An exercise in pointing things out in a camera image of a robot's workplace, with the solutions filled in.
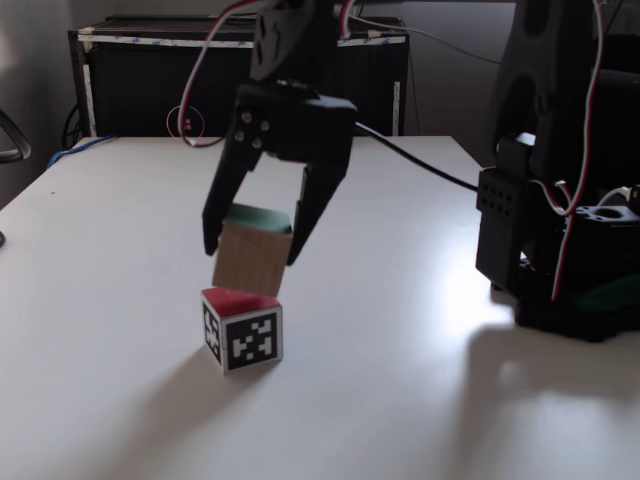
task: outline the blue cable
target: blue cable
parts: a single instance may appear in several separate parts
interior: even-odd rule
[[[113,140],[114,138],[118,138],[118,137],[115,135],[110,135],[108,137],[98,138],[97,140],[93,140],[89,143],[85,143],[81,147],[72,148],[71,150],[65,150],[64,152],[58,152],[53,157],[51,157],[51,160],[49,160],[49,165],[47,165],[47,170],[53,167],[56,164],[56,162],[60,160],[62,157],[64,157],[65,155],[73,155],[74,153],[84,152],[87,148],[93,147],[98,143],[106,142],[107,140]]]

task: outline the black and white pattern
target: black and white pattern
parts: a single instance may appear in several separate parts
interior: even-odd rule
[[[228,369],[253,365],[278,357],[278,317],[259,315],[226,326]]]
[[[218,323],[218,319],[215,315],[209,311],[207,305],[203,304],[203,307],[205,341],[213,353],[213,356],[216,357],[218,363],[222,365],[220,360],[220,324]]]

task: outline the wooden cube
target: wooden cube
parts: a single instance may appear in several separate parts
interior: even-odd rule
[[[277,297],[292,240],[286,213],[234,204],[222,229],[213,285]]]

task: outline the white table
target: white table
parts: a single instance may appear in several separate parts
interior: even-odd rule
[[[450,138],[399,144],[469,182]],[[219,149],[121,139],[0,212],[3,480],[636,478],[640,341],[514,328],[475,269],[470,192],[356,140],[285,276],[285,358],[202,348],[200,212]],[[264,158],[239,200],[293,213]]]

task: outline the cube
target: cube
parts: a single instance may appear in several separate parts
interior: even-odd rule
[[[202,292],[207,348],[222,373],[282,359],[282,305],[273,297],[211,288]]]
[[[213,286],[277,297],[292,240],[286,213],[232,205],[220,238]]]

